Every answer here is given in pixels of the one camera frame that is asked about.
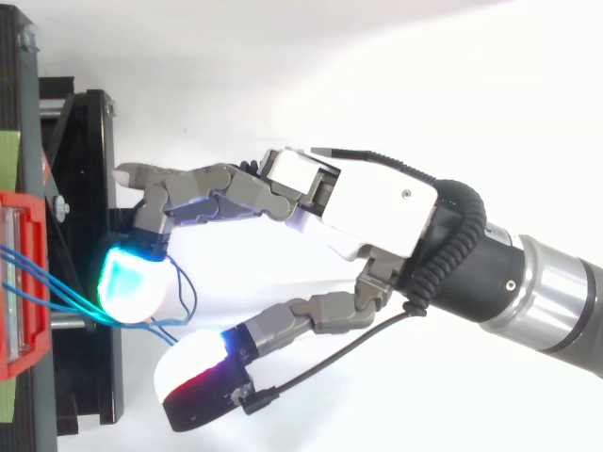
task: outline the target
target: red clamp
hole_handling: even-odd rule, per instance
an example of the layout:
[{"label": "red clamp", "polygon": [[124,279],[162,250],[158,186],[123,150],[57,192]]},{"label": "red clamp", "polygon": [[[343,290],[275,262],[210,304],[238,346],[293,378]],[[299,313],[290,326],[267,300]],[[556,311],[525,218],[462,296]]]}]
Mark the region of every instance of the red clamp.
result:
[{"label": "red clamp", "polygon": [[[47,269],[45,202],[31,195],[0,191],[0,243]],[[37,299],[48,288],[0,259],[0,279]],[[0,381],[37,363],[50,349],[50,310],[0,287]]]}]

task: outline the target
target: coiled black cable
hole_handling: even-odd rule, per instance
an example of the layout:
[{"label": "coiled black cable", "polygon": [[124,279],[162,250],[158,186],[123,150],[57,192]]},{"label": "coiled black cable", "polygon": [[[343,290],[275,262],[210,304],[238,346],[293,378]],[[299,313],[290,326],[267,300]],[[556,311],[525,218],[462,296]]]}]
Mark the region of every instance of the coiled black cable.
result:
[{"label": "coiled black cable", "polygon": [[440,202],[451,202],[461,213],[456,232],[427,264],[415,271],[406,291],[404,310],[425,316],[430,301],[437,296],[442,281],[471,253],[480,242],[486,226],[486,213],[480,195],[470,186],[457,181],[438,180]]},{"label": "coiled black cable", "polygon": [[349,160],[365,160],[367,162],[379,163],[386,167],[403,172],[404,174],[408,174],[409,176],[414,177],[419,181],[423,181],[430,186],[432,186],[436,181],[433,176],[430,176],[429,174],[419,171],[413,167],[409,167],[404,162],[400,162],[395,158],[388,157],[387,155],[383,155],[381,153],[374,153],[372,151],[346,151],[345,149],[331,149],[331,157],[345,158]]},{"label": "coiled black cable", "polygon": [[412,316],[427,315],[427,308],[437,296],[442,281],[475,249],[483,237],[486,213],[480,195],[461,182],[438,180],[380,153],[331,149],[330,157],[379,163],[408,174],[433,186],[440,202],[450,202],[459,210],[462,219],[456,232],[424,266],[415,271],[406,291],[408,301],[404,303],[404,310]]}]

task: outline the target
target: white background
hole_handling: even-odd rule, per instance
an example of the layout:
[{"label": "white background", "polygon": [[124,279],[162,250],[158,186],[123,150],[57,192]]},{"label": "white background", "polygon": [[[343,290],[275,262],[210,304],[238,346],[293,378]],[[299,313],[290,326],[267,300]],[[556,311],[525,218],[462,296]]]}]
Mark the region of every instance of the white background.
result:
[{"label": "white background", "polygon": [[[285,145],[388,153],[483,196],[489,219],[603,265],[600,1],[20,1],[41,73],[118,102],[117,163],[190,169]],[[139,194],[118,192],[120,205]],[[195,327],[351,287],[359,269],[268,220],[173,235],[202,296]],[[384,315],[400,310],[394,298]],[[165,314],[179,313],[171,299]],[[82,419],[72,451],[600,451],[603,381],[451,315],[392,327],[247,417],[171,432],[165,346],[123,335],[125,415]],[[280,383],[352,335],[252,365]]]}]

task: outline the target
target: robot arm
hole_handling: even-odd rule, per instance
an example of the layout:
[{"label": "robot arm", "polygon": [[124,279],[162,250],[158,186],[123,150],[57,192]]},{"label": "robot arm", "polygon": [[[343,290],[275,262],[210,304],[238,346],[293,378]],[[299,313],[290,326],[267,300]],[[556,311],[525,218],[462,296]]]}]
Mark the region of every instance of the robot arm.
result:
[{"label": "robot arm", "polygon": [[[366,328],[393,291],[409,299],[399,318],[424,315],[431,303],[603,375],[603,270],[486,223],[481,199],[467,186],[375,153],[330,149],[270,151],[258,171],[125,164],[115,174],[122,185],[144,189],[131,240],[151,259],[165,255],[174,226],[266,214],[346,260],[367,260],[354,293],[271,306],[225,331],[209,361],[189,354],[212,343],[205,331],[172,347],[157,366],[155,388],[176,431],[239,405],[248,413],[268,405],[280,393],[256,392],[247,364],[307,331]],[[184,360],[193,363],[175,375]]]}]

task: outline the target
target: metal screw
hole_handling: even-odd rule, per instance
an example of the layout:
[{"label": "metal screw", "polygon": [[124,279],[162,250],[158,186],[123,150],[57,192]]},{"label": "metal screw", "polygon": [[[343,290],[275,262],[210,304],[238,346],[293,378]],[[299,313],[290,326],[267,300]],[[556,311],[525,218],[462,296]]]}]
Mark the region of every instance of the metal screw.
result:
[{"label": "metal screw", "polygon": [[117,116],[117,105],[115,101],[109,101],[105,104],[105,112],[109,118],[115,118]]},{"label": "metal screw", "polygon": [[69,206],[68,203],[65,202],[65,199],[60,195],[55,197],[54,209],[55,209],[55,218],[57,219],[57,221],[59,223],[62,223],[63,221],[65,221],[65,217],[67,217],[67,214],[69,214],[71,212],[71,207]]}]

